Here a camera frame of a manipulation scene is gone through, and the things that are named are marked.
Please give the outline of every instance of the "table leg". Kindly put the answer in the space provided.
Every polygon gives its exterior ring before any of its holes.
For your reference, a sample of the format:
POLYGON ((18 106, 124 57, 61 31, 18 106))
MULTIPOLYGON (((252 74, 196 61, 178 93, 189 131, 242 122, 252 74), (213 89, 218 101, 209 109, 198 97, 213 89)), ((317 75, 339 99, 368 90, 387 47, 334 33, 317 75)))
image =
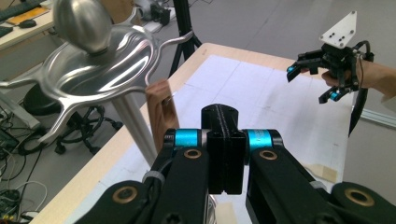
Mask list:
POLYGON ((130 97, 127 99, 126 96, 121 96, 113 99, 111 102, 142 152, 143 157, 148 162, 148 165, 151 166, 157 158, 157 151, 155 150, 154 140, 149 127, 137 106, 135 98, 130 97))

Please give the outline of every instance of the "blue component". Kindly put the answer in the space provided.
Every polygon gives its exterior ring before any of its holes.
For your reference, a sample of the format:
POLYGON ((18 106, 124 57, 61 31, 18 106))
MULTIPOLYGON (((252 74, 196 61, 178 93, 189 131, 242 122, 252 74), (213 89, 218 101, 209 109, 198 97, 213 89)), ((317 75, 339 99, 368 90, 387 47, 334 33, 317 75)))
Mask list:
POLYGON ((291 71, 293 71, 293 70, 294 70, 294 67, 293 67, 293 66, 288 67, 288 72, 291 72, 291 71))
POLYGON ((267 130, 247 130, 250 153, 259 147, 272 147, 271 134, 267 130))
POLYGON ((176 129, 175 147, 198 147, 198 130, 176 129))
POLYGON ((330 94, 330 99, 335 101, 335 98, 338 96, 337 92, 333 92, 332 94, 330 94))

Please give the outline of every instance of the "chair wheel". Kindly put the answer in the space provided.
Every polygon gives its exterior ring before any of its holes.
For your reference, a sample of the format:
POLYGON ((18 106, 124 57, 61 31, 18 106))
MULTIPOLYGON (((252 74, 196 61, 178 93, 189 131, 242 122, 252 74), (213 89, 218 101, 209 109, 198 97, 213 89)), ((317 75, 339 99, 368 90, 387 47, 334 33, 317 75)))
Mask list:
POLYGON ((62 155, 66 152, 66 147, 62 146, 62 145, 58 145, 55 148, 55 152, 58 153, 59 155, 62 155))
POLYGON ((119 122, 119 121, 117 121, 117 122, 114 122, 114 123, 112 123, 111 124, 111 126, 113 126, 113 128, 115 129, 115 130, 119 130, 119 129, 121 129, 122 128, 122 126, 123 126, 123 123, 122 122, 119 122))
POLYGON ((98 153, 98 151, 99 151, 100 149, 101 149, 100 147, 92 147, 92 148, 90 149, 90 152, 91 152, 93 155, 96 155, 96 153, 98 153))

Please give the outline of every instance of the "robotic arm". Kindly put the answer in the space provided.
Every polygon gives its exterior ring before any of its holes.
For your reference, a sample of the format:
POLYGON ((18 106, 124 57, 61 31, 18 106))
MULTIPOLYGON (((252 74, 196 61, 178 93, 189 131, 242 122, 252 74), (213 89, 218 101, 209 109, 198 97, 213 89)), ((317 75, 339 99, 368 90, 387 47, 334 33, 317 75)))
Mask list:
POLYGON ((203 224, 208 194, 241 194, 253 223, 392 223, 396 208, 370 189, 339 183, 327 193, 285 149, 276 130, 238 130, 238 111, 202 110, 202 129, 170 129, 142 183, 105 191, 77 223, 203 224))
POLYGON ((359 48, 366 45, 366 52, 362 54, 364 60, 373 61, 374 54, 370 51, 368 41, 362 41, 355 47, 346 47, 347 42, 356 33, 357 12, 352 11, 329 31, 320 37, 325 44, 319 50, 299 54, 297 61, 288 68, 287 78, 291 82, 304 69, 308 69, 311 75, 318 73, 318 68, 326 68, 332 72, 332 77, 338 79, 338 86, 331 87, 319 97, 319 103, 325 104, 328 99, 337 102, 345 94, 358 91, 359 81, 356 75, 357 57, 361 55, 359 48), (351 77, 346 79, 345 71, 350 70, 351 77))

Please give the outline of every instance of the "floor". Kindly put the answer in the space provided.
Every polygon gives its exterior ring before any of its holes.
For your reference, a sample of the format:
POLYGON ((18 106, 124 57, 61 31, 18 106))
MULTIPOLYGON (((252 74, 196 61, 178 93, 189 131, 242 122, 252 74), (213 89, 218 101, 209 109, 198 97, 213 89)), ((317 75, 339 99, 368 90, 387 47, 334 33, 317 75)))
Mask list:
MULTIPOLYGON (((202 42, 248 49, 280 57, 296 59, 299 53, 319 49, 318 37, 330 29, 352 10, 358 11, 357 34, 350 42, 367 39, 372 43, 375 60, 394 66, 396 58, 396 1, 384 0, 189 0, 191 4, 192 27, 202 42)), ((155 35, 161 40, 176 37, 177 23, 172 20, 155 35)), ((164 50, 161 63, 154 78, 167 77, 175 53, 174 47, 164 50)), ((142 96, 137 96, 140 104, 142 96)), ((367 108, 395 116, 379 103, 381 95, 370 91, 367 108)), ((111 104, 106 104, 106 115, 119 119, 111 104)), ((54 118, 40 118, 50 125, 54 118)), ((114 134, 108 124, 91 139, 96 146, 102 146, 114 134)), ((350 137, 346 154, 345 181, 363 184, 376 190, 396 204, 396 132, 370 122, 360 121, 350 137)), ((21 174, 9 182, 10 188, 24 183, 38 162, 30 177, 47 186, 50 201, 62 187, 92 158, 92 154, 81 143, 66 145, 66 152, 58 155, 55 145, 45 148, 41 154, 26 157, 21 174)), ((14 156, 15 175, 23 166, 23 157, 14 156)), ((0 188, 8 182, 2 181, 0 188)), ((44 188, 29 184, 26 188, 22 210, 35 210, 44 197, 44 188)))

